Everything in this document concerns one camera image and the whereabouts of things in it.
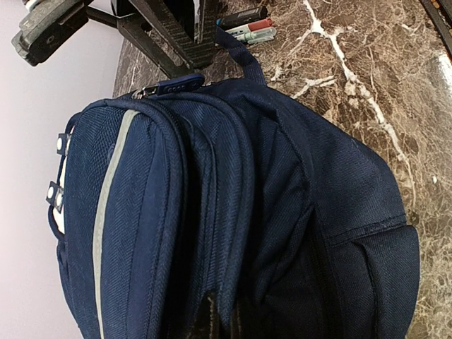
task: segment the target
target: white button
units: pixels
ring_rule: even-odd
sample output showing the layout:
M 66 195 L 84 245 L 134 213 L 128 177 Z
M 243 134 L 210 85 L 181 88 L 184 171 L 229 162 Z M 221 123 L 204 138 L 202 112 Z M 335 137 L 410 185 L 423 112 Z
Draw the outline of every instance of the white button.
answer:
M 56 141 L 56 149 L 61 150 L 62 148 L 63 148 L 63 139 L 58 138 L 58 140 Z
M 56 196 L 56 206 L 59 207 L 63 203 L 63 195 L 61 193 L 58 193 Z
M 47 192 L 47 198 L 51 199 L 54 196 L 54 188 L 49 187 L 49 191 Z

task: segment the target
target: gray stripe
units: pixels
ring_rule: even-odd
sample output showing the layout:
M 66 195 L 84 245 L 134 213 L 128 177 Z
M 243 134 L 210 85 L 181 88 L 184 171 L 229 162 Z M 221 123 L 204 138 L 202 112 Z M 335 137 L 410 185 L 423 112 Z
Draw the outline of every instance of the gray stripe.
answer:
M 102 236 L 104 234 L 105 209 L 107 207 L 107 200 L 112 186 L 114 173 L 118 168 L 119 159 L 121 158 L 122 150 L 126 142 L 127 133 L 133 118 L 138 114 L 137 111 L 129 110 L 122 118 L 121 128 L 119 129 L 118 139 L 114 147 L 113 156 L 108 165 L 107 173 L 105 174 L 102 189 L 100 191 L 99 202 L 97 204 L 96 219 L 94 223 L 93 234 L 93 268 L 94 268 L 94 286 L 97 307 L 97 317 L 99 319 L 100 337 L 104 339 L 104 326 L 102 322 L 102 305 L 100 299 L 100 271 L 102 267 Z

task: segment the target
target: black strap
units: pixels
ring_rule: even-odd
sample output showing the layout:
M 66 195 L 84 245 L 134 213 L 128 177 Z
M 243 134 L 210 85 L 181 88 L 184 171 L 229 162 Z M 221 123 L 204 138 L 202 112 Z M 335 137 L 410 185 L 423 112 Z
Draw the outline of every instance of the black strap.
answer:
M 267 84 L 261 65 L 244 44 L 221 28 L 217 28 L 217 44 L 227 49 L 235 62 L 243 68 L 245 78 L 254 80 L 261 85 Z

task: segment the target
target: black marker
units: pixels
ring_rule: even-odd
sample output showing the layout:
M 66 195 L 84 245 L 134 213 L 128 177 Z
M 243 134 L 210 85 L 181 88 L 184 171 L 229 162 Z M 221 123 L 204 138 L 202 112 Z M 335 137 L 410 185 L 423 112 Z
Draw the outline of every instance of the black marker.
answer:
M 218 19 L 217 25 L 219 25 L 223 30 L 229 30 L 237 26 L 265 19 L 267 18 L 267 15 L 267 8 L 265 6 L 259 6 L 257 8 L 247 9 L 239 13 L 231 14 L 223 19 Z

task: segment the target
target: marble surface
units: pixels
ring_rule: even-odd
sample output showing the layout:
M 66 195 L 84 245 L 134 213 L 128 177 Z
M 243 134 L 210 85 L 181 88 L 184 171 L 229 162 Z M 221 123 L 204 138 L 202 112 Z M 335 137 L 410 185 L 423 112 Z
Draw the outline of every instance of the marble surface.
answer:
M 227 2 L 226 12 L 256 1 Z M 408 338 L 452 339 L 452 65 L 418 0 L 270 0 L 276 39 L 253 46 L 269 86 L 374 149 L 391 166 L 421 244 Z M 225 52 L 208 81 L 241 75 Z M 114 95 L 165 78 L 124 43 Z

